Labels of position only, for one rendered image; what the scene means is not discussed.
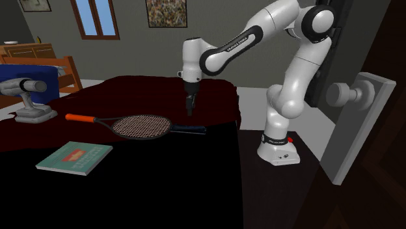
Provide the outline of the window with brown frame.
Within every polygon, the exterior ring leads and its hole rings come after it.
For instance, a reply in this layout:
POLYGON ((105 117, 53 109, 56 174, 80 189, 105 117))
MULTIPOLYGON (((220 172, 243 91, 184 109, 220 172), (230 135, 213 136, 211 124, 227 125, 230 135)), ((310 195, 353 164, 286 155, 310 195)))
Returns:
POLYGON ((113 0, 70 0, 82 40, 120 40, 113 0))

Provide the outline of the dark brown door, grey knob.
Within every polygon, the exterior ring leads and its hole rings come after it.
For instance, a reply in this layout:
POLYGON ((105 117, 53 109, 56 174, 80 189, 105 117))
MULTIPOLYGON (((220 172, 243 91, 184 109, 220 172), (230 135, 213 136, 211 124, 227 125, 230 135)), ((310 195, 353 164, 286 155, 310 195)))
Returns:
POLYGON ((396 82, 341 185, 316 172, 293 229, 406 229, 406 0, 352 0, 324 84, 396 82))

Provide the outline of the grey desk lamp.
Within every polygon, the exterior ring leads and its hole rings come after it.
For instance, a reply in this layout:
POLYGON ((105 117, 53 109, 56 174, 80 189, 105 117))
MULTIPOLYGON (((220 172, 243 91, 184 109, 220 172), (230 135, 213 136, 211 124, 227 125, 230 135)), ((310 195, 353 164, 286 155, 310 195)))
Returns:
POLYGON ((16 122, 39 124, 57 116, 57 112, 48 105, 34 105, 31 92, 44 92, 47 85, 43 81, 34 81, 30 78, 21 77, 9 79, 0 83, 0 94, 5 96, 20 95, 23 99, 24 108, 16 111, 16 122))

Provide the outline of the teal book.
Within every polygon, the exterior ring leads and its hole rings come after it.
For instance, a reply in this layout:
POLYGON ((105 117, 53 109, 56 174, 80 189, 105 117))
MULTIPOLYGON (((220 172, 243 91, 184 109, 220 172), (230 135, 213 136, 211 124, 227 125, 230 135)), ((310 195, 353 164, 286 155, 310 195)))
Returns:
POLYGON ((36 165, 37 169, 87 176, 112 146, 70 141, 36 165))

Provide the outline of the wooden bed with blue blanket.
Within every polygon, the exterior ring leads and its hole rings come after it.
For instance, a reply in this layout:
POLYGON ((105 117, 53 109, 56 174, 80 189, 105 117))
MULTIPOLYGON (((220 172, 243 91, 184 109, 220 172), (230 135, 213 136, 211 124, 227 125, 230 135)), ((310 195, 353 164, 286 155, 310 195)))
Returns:
POLYGON ((83 88, 71 56, 62 59, 33 59, 1 55, 0 82, 21 77, 46 83, 45 92, 31 94, 33 102, 40 104, 59 98, 61 92, 73 93, 83 88))

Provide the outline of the wooden chest of drawers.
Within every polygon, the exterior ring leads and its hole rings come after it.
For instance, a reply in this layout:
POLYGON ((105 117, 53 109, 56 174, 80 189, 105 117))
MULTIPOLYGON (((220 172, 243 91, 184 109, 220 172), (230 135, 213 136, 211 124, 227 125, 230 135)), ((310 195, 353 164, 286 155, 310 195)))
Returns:
POLYGON ((4 44, 0 45, 0 55, 45 59, 54 59, 56 57, 50 43, 4 44))

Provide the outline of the speckled wall picture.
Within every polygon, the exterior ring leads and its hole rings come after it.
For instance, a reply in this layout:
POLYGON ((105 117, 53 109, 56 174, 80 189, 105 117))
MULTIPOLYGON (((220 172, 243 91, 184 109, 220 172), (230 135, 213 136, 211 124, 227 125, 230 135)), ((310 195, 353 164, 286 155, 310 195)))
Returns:
POLYGON ((145 0, 150 28, 187 28, 187 0, 145 0))

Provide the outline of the dark robot stand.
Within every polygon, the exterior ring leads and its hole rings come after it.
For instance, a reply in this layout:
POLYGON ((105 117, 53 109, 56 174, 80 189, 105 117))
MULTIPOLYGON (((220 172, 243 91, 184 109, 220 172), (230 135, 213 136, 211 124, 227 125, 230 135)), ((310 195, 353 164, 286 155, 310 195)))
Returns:
POLYGON ((244 229, 293 229, 319 168, 300 136, 288 136, 300 156, 295 165, 273 166, 257 154, 262 132, 239 130, 244 229))

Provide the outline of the dark framed wall picture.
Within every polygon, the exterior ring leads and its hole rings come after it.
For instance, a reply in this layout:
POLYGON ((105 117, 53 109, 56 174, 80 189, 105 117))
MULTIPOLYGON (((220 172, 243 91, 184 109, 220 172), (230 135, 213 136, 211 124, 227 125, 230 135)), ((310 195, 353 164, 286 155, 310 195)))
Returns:
POLYGON ((48 0, 19 0, 24 12, 51 12, 48 0))

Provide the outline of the black upright panel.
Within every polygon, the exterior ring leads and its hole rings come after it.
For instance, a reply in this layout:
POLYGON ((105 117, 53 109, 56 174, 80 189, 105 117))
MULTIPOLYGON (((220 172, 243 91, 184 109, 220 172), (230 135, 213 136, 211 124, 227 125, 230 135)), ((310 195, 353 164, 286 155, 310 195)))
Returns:
POLYGON ((329 33, 329 37, 332 40, 330 47, 323 64, 319 67, 318 71, 312 78, 308 89, 306 91, 304 100, 310 107, 317 107, 323 87, 326 84, 328 74, 330 72, 333 58, 335 56, 335 49, 340 39, 342 29, 346 24, 346 20, 349 14, 353 0, 315 0, 315 5, 328 5, 335 11, 334 23, 329 33))

